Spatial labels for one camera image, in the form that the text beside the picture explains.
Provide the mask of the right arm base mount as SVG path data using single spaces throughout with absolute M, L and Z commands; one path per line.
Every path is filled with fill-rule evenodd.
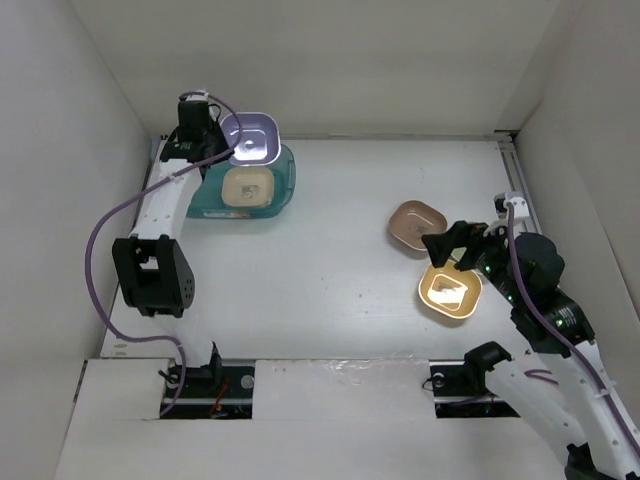
M 437 419 L 519 417 L 463 365 L 432 365 L 421 387 L 432 394 Z

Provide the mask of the large purple panda plate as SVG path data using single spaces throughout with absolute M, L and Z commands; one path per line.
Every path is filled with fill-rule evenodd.
M 220 121 L 229 144 L 240 139 L 230 163 L 234 166 L 266 166 L 280 155 L 281 142 L 278 124 L 263 112 L 238 112 L 237 122 L 232 115 Z

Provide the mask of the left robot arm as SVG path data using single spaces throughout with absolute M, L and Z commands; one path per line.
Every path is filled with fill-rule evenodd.
M 205 91 L 180 96 L 178 125 L 159 152 L 155 182 L 136 224 L 112 246 L 125 304 L 155 325 L 154 340 L 171 342 L 178 350 L 170 382 L 184 382 L 205 397 L 222 387 L 221 358 L 215 343 L 186 314 L 196 282 L 179 238 L 206 170 L 229 157 L 214 107 Z

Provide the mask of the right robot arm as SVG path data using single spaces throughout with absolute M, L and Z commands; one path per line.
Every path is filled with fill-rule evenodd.
M 568 403 L 563 408 L 528 378 L 495 341 L 468 351 L 433 373 L 435 395 L 447 410 L 495 396 L 516 412 L 551 448 L 568 479 L 636 479 L 639 430 L 600 359 L 595 332 L 581 307 L 559 287 L 564 259 L 537 233 L 516 235 L 511 224 L 456 222 L 422 241 L 432 264 L 479 271 L 511 307 L 510 319 L 551 372 Z

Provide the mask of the brown panda plate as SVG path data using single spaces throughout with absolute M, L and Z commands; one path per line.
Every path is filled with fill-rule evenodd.
M 403 202 L 388 221 L 391 235 L 415 251 L 426 251 L 423 236 L 442 234 L 447 228 L 445 216 L 419 200 Z

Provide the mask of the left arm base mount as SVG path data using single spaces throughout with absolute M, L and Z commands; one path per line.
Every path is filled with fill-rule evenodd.
M 180 367 L 170 364 L 158 375 L 164 381 L 160 404 L 163 420 L 250 420 L 253 410 L 255 362 L 223 360 L 215 352 L 212 362 L 189 368 L 178 392 Z

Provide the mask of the cream panda plate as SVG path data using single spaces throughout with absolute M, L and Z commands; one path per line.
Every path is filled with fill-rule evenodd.
M 228 207 L 263 208 L 272 203 L 275 177 L 267 167 L 235 167 L 224 178 L 221 197 Z

